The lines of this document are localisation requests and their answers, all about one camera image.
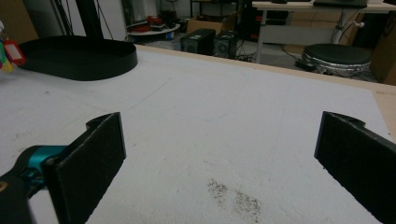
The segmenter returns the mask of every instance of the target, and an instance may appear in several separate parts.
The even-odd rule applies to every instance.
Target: computer tower
[[[204,55],[213,55],[213,41],[216,31],[212,29],[198,29],[180,39],[181,51]]]
[[[235,59],[237,42],[236,31],[221,31],[215,37],[214,55],[219,58]]]

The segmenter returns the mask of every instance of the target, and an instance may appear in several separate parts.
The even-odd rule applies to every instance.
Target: black round stool
[[[306,46],[303,59],[312,63],[320,73],[331,71],[361,71],[369,67],[371,53],[356,47],[337,44]]]

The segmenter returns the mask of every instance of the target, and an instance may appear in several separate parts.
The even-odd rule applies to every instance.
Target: white table
[[[312,42],[306,42],[314,32],[321,32],[326,36],[330,36],[334,32],[334,29],[312,29],[310,27],[288,27],[286,30],[284,26],[271,26],[266,25],[267,12],[269,10],[275,11],[312,11],[312,12],[342,12],[340,16],[340,24],[343,27],[346,22],[347,13],[388,13],[392,10],[396,10],[396,6],[387,3],[382,4],[367,4],[366,8],[356,9],[356,8],[338,8],[338,7],[315,7],[312,2],[288,2],[287,4],[274,4],[271,2],[253,2],[253,7],[258,10],[262,10],[262,23],[260,27],[259,40],[257,44],[257,55],[256,63],[260,63],[262,43],[265,41],[267,43],[281,43],[281,44],[298,44],[298,45],[308,45],[314,44]],[[266,39],[266,33],[276,33],[272,38]],[[334,44],[338,43],[338,40],[342,34],[342,31],[337,30],[336,35],[332,37],[332,42]]]
[[[323,110],[394,136],[396,87],[137,48],[137,67],[107,80],[1,73],[0,174],[120,111],[127,159],[89,223],[377,223],[314,151]],[[56,223],[46,191],[30,203]]]

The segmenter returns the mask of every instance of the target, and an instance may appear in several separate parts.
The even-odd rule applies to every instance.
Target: metal leg
[[[338,44],[338,42],[343,34],[343,29],[344,29],[344,26],[346,23],[347,23],[347,14],[343,11],[343,12],[341,12],[340,21],[339,21],[340,27],[336,28],[337,32],[332,37],[332,43]]]
[[[262,23],[260,24],[259,40],[257,41],[256,63],[260,63],[262,57],[262,42],[264,41],[265,24],[267,21],[267,11],[262,12]]]

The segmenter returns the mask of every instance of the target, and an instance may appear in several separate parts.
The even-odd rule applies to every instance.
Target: gray floor
[[[183,33],[176,33],[175,38],[173,40],[166,40],[161,36],[152,36],[149,38],[139,39],[136,44],[151,46],[160,49],[172,49],[172,50],[180,50],[180,38],[183,36]],[[238,59],[241,61],[248,61],[255,63],[256,58],[256,42],[250,41],[239,41],[238,42]],[[296,66],[294,63],[296,59],[300,59],[300,54],[287,53],[285,52],[280,45],[268,45],[264,44],[262,48],[262,58],[260,63],[272,65],[276,67],[289,68],[294,70],[302,70]],[[377,82],[375,76],[371,72],[371,70],[360,71],[360,72],[342,72],[342,73],[334,73],[333,76],[344,77],[344,78],[352,78],[363,81]]]

